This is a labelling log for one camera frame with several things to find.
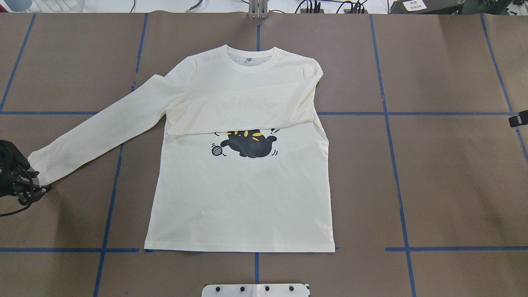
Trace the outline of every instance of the neckline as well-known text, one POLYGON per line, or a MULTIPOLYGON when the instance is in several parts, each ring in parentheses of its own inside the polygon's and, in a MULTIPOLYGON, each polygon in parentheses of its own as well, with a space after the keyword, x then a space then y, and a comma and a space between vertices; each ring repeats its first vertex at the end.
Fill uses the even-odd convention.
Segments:
POLYGON ((230 47, 229 45, 225 44, 224 46, 221 47, 221 49, 222 49, 222 59, 224 60, 224 62, 232 69, 236 71, 240 71, 240 72, 245 72, 245 73, 256 73, 256 72, 261 72, 261 71, 270 69, 277 62, 277 59, 279 58, 279 55, 280 55, 280 50, 276 47, 273 47, 266 51, 243 51, 243 50, 234 49, 230 47), (237 64, 235 61, 233 61, 231 57, 229 56, 229 54, 235 54, 235 55, 243 56, 245 58, 254 58, 254 59, 265 58, 265 57, 271 57, 271 58, 268 61, 260 65, 242 66, 240 64, 237 64))

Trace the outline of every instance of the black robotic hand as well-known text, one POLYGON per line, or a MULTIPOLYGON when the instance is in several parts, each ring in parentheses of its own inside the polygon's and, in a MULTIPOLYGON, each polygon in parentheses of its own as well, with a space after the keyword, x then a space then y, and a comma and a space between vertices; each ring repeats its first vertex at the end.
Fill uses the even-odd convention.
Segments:
POLYGON ((38 171, 30 170, 30 163, 13 143, 0 140, 0 197, 7 195, 18 197, 18 202, 26 206, 8 214, 1 214, 0 217, 27 209, 51 190, 50 185, 33 183, 33 179, 38 174, 38 171))

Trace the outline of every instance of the wire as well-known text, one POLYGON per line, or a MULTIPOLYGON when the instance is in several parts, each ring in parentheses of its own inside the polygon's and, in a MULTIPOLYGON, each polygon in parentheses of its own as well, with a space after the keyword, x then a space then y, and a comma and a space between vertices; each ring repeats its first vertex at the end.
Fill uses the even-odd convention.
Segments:
POLYGON ((10 216, 10 215, 14 215, 14 214, 17 214, 19 212, 22 212, 26 209, 28 209, 29 207, 31 206, 31 203, 29 203, 28 205, 26 205, 24 208, 21 208, 19 210, 15 210, 15 211, 12 211, 12 212, 8 212, 6 214, 0 214, 0 217, 7 217, 7 216, 10 216))
POLYGON ((343 3, 343 2, 346 2, 346 1, 337 1, 337 0, 319 0, 319 1, 336 2, 336 3, 343 3))
POLYGON ((203 0, 198 0, 198 3, 194 4, 193 7, 187 9, 187 12, 190 12, 191 10, 197 8, 198 6, 200 6, 200 4, 202 4, 203 0))
POLYGON ((297 7, 297 9, 295 10, 294 13, 297 13, 299 11, 299 8, 300 6, 305 2, 306 0, 302 0, 300 3, 299 3, 299 6, 297 7))
POLYGON ((354 5, 354 4, 352 3, 352 1, 343 1, 343 2, 341 2, 341 5, 339 6, 339 8, 337 9, 337 11, 336 11, 335 13, 338 13, 339 10, 341 9, 341 7, 343 7, 343 5, 344 5, 345 3, 350 3, 350 11, 352 11, 352 5, 354 5))

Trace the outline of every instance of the label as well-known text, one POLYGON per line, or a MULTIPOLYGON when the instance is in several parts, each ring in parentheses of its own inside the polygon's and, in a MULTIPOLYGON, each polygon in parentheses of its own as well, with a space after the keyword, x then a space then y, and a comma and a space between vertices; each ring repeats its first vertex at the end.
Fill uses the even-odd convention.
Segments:
POLYGON ((412 0, 403 2, 403 6, 405 6, 405 9, 407 9, 407 11, 419 11, 427 8, 423 0, 412 0))

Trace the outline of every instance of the black cat graphic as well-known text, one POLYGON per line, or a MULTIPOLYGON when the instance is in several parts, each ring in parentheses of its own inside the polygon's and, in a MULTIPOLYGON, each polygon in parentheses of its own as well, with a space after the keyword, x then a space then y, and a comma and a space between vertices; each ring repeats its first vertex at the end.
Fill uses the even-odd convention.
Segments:
POLYGON ((229 146, 242 157, 260 158, 269 155, 275 136, 265 137, 260 130, 229 131, 229 139, 220 143, 221 147, 229 146))

